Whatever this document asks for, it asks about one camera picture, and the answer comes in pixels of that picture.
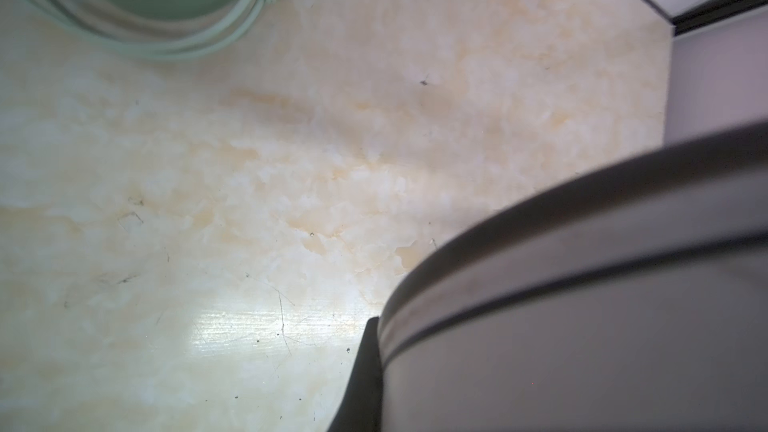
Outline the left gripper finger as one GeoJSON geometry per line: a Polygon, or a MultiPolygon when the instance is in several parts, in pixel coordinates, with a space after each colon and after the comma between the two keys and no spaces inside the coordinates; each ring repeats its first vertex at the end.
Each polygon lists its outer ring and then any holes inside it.
{"type": "Polygon", "coordinates": [[[383,368],[378,323],[378,317],[366,323],[345,393],[328,428],[331,432],[381,430],[383,368]]]}

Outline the white black headphones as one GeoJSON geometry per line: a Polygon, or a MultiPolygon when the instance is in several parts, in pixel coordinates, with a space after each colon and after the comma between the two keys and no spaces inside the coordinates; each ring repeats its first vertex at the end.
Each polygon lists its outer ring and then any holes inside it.
{"type": "Polygon", "coordinates": [[[767,427],[767,126],[636,157],[448,242],[379,325],[386,431],[767,427]]]}

